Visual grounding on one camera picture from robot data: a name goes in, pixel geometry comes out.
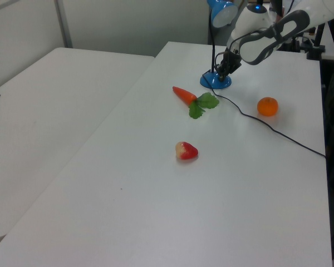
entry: lamp base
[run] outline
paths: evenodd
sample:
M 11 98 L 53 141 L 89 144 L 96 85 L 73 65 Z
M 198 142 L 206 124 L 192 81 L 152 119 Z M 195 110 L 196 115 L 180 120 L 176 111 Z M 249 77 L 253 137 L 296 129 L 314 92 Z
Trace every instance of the lamp base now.
M 224 89 L 232 84 L 232 79 L 227 76 L 224 81 L 219 81 L 219 75 L 216 72 L 207 72 L 200 78 L 200 84 L 209 89 Z

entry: blue lamp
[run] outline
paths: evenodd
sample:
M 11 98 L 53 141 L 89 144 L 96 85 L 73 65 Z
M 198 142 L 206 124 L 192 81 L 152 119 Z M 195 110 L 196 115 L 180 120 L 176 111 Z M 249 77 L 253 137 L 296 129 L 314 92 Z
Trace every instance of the blue lamp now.
M 238 13 L 238 7 L 231 1 L 226 0 L 207 0 L 212 10 L 212 25 L 221 28 L 231 24 Z
M 209 30 L 213 43 L 212 69 L 210 72 L 203 74 L 200 78 L 200 84 L 206 88 L 223 89 L 230 86 L 232 80 L 229 76 L 221 80 L 219 75 L 214 72 L 215 44 L 211 25 L 215 28 L 221 28 L 231 24 L 238 13 L 238 7 L 234 3 L 226 0 L 207 0 L 207 2 L 212 10 L 209 15 Z

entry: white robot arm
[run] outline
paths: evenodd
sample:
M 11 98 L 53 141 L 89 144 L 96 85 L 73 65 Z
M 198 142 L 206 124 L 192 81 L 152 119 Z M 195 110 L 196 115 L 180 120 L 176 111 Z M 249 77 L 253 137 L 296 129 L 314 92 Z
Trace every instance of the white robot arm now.
M 334 0 L 303 0 L 275 24 L 265 7 L 249 4 L 235 24 L 230 51 L 215 69 L 223 78 L 241 65 L 241 59 L 257 65 L 290 37 L 332 19 Z

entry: orange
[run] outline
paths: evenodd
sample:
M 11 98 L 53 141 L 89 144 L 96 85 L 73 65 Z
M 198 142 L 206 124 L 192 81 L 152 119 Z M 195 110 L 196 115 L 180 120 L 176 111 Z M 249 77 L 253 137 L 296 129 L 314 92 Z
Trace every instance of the orange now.
M 273 116 L 278 110 L 277 100 L 272 97 L 264 97 L 258 101 L 257 110 L 263 116 Z

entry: red strawberry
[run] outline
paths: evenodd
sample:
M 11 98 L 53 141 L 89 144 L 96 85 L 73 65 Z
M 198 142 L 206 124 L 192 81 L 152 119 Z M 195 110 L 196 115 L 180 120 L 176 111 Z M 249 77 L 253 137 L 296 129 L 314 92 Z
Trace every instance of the red strawberry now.
M 176 155 L 181 160 L 189 160 L 198 156 L 198 149 L 187 142 L 176 144 Z

